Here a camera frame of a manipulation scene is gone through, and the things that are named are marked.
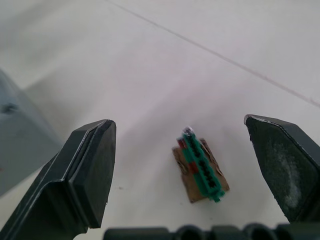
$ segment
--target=white tabletop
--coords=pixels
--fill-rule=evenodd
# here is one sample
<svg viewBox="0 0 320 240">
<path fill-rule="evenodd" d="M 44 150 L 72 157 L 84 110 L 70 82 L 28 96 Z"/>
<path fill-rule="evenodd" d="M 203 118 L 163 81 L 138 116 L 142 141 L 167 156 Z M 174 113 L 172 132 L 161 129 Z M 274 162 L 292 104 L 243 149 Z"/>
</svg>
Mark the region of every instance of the white tabletop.
<svg viewBox="0 0 320 240">
<path fill-rule="evenodd" d="M 110 227 L 287 222 L 244 116 L 293 122 L 320 143 L 319 6 L 237 2 L 0 3 L 0 68 L 59 137 L 100 119 L 117 124 L 102 228 L 76 240 L 99 240 Z M 188 201 L 171 152 L 186 126 L 206 139 L 230 185 L 220 203 Z M 1 226 L 36 174 L 0 199 Z"/>
</svg>

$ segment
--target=green electrical connector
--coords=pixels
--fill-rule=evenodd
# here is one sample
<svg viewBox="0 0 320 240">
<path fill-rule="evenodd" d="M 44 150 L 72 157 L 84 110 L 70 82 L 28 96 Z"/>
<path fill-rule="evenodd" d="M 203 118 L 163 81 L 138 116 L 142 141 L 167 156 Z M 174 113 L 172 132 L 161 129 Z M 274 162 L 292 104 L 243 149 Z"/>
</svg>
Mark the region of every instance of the green electrical connector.
<svg viewBox="0 0 320 240">
<path fill-rule="evenodd" d="M 221 184 L 216 177 L 209 161 L 190 127 L 184 129 L 182 137 L 177 139 L 182 148 L 183 155 L 189 164 L 189 168 L 195 178 L 195 182 L 201 194 L 216 203 L 225 195 Z"/>
</svg>

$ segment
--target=cardboard piece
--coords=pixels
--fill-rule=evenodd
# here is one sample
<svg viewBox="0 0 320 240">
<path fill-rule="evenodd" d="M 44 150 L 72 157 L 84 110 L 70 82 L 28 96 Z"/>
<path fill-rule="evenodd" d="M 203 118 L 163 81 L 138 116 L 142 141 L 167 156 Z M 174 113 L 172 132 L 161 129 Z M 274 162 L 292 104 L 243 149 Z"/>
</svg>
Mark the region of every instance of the cardboard piece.
<svg viewBox="0 0 320 240">
<path fill-rule="evenodd" d="M 214 174 L 216 175 L 216 177 L 220 181 L 223 191 L 225 191 L 225 192 L 229 191 L 230 188 L 227 183 L 227 180 L 225 179 L 225 176 L 221 172 L 215 157 L 213 156 L 210 148 L 207 145 L 206 140 L 204 140 L 203 138 L 200 138 L 199 141 L 202 143 L 202 146 L 201 146 L 202 150 L 204 151 L 205 156 L 209 160 L 209 165 L 211 166 Z M 201 194 L 201 192 L 197 186 L 196 180 L 195 180 L 193 174 L 191 173 L 191 170 L 189 169 L 189 165 L 187 163 L 187 160 L 184 157 L 182 149 L 177 146 L 172 149 L 172 152 L 173 152 L 174 158 L 175 158 L 175 160 L 181 170 L 181 178 L 182 178 L 182 181 L 185 186 L 186 193 L 188 195 L 190 202 L 195 203 L 197 201 L 205 199 L 206 197 Z"/>
</svg>

